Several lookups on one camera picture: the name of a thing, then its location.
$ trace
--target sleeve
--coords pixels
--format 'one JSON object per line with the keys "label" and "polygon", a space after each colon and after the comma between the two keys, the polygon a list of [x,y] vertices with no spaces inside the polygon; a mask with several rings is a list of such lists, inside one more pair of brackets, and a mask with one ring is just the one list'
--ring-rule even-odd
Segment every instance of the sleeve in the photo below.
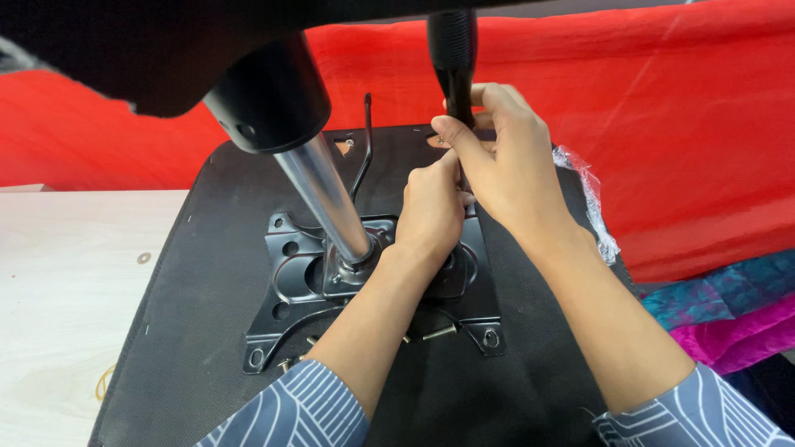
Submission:
{"label": "sleeve", "polygon": [[292,367],[196,447],[361,445],[369,423],[330,369],[315,360]]}
{"label": "sleeve", "polygon": [[709,367],[630,413],[593,421],[605,445],[795,446],[753,404]]}

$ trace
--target black fabric underside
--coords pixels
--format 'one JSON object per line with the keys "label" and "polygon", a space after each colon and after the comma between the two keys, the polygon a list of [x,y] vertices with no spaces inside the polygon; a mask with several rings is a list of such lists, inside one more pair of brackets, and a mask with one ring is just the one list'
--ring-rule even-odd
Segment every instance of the black fabric underside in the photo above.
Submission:
{"label": "black fabric underside", "polygon": [[[356,200],[360,215],[400,213],[409,171],[443,153],[425,142],[431,133],[427,125],[374,129],[373,162]],[[363,131],[324,135],[350,186],[364,145],[342,157],[333,141],[363,143]],[[558,178],[572,215],[590,228],[577,174],[558,169]],[[90,445],[197,442],[279,377],[278,360],[306,353],[305,337],[331,324],[327,318],[305,326],[262,374],[242,373],[243,336],[270,276],[263,236],[275,212],[316,225],[273,157],[230,142],[216,149],[157,260]],[[508,351],[483,357],[463,332],[402,344],[367,445],[600,445],[588,411],[605,406],[560,307],[510,234],[481,208],[478,215]],[[613,271],[631,290],[620,259]]]}

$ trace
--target wooden surface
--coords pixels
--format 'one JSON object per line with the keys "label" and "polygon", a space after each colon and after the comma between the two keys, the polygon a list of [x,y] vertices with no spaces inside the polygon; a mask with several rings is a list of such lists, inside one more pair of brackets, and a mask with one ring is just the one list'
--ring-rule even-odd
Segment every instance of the wooden surface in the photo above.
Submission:
{"label": "wooden surface", "polygon": [[186,194],[0,194],[2,445],[87,444],[95,386],[116,363]]}

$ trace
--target purple fabric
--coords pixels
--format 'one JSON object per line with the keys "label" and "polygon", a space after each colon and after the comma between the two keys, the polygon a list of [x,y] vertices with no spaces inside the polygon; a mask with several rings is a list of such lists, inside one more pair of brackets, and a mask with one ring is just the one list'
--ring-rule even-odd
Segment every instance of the purple fabric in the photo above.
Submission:
{"label": "purple fabric", "polygon": [[695,361],[728,374],[795,348],[795,293],[735,320],[685,326],[670,334]]}

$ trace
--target clear plastic bag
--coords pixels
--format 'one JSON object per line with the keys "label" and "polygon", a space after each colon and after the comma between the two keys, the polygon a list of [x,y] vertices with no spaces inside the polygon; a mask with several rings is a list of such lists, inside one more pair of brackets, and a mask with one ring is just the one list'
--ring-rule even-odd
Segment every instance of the clear plastic bag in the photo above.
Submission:
{"label": "clear plastic bag", "polygon": [[599,179],[588,170],[591,165],[586,163],[579,155],[567,146],[558,146],[552,151],[555,165],[561,168],[577,171],[583,182],[585,200],[588,203],[588,220],[599,237],[599,253],[608,266],[615,264],[615,256],[619,253],[619,245],[613,236],[607,232],[607,226],[602,219],[602,203],[599,201]]}

